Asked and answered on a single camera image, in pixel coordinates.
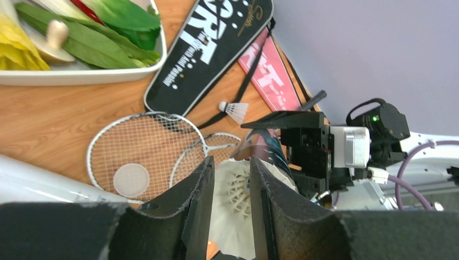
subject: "white pipe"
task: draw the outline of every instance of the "white pipe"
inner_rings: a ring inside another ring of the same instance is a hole
[[[0,204],[105,201],[127,199],[0,154]]]

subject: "racket bag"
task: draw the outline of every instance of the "racket bag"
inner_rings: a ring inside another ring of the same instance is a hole
[[[272,0],[198,0],[144,95],[146,111],[186,116],[273,15]]]

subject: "red object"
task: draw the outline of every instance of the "red object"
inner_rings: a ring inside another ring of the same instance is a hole
[[[101,25],[105,25],[102,20],[99,19],[97,14],[93,12],[89,7],[87,7],[83,2],[80,0],[70,0],[72,4],[76,5],[85,15],[89,16],[94,22],[99,23]]]
[[[267,33],[265,29],[239,58],[239,65],[245,73],[250,69]],[[272,111],[296,111],[301,107],[295,87],[271,37],[266,39],[251,81]]]

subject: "white tray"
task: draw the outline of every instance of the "white tray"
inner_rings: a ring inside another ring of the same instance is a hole
[[[158,11],[153,0],[131,0],[146,9],[151,4]],[[13,0],[17,2],[28,2],[27,0]],[[22,22],[22,28],[26,31],[34,31],[26,23]],[[139,69],[102,69],[91,70],[81,62],[66,66],[51,66],[50,71],[12,71],[0,70],[0,85],[8,86],[69,86],[69,85],[90,85],[101,83],[114,83],[142,79],[150,73],[157,71],[166,61],[166,38],[164,28],[161,25],[161,32],[155,50],[161,55],[159,62],[148,68]]]

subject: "green leaf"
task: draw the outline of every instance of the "green leaf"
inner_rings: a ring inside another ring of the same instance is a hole
[[[63,49],[86,63],[107,69],[137,68],[115,42],[95,30],[26,3],[18,3],[16,10],[23,20],[43,35],[51,20],[62,20],[69,27],[69,37]]]
[[[159,17],[150,15],[130,0],[82,0],[110,27],[150,31],[161,25]]]
[[[143,50],[139,48],[136,44],[132,43],[129,39],[126,37],[118,34],[114,30],[111,30],[107,26],[103,26],[99,23],[96,23],[94,21],[85,21],[85,20],[80,20],[76,18],[71,18],[71,17],[63,17],[67,21],[74,21],[80,24],[83,24],[84,26],[91,28],[95,31],[98,31],[108,38],[110,38],[112,41],[118,44],[118,46],[123,49],[123,51],[131,58],[137,59],[137,60],[148,60],[148,64],[156,64],[159,59],[159,53],[158,52],[153,52],[151,53],[150,51]]]
[[[156,10],[153,8],[151,4],[147,6],[147,12],[153,16],[158,16],[158,14],[156,13]]]
[[[130,39],[136,46],[143,50],[153,50],[156,46],[160,28],[151,31],[132,31],[121,28],[113,28],[120,35]]]

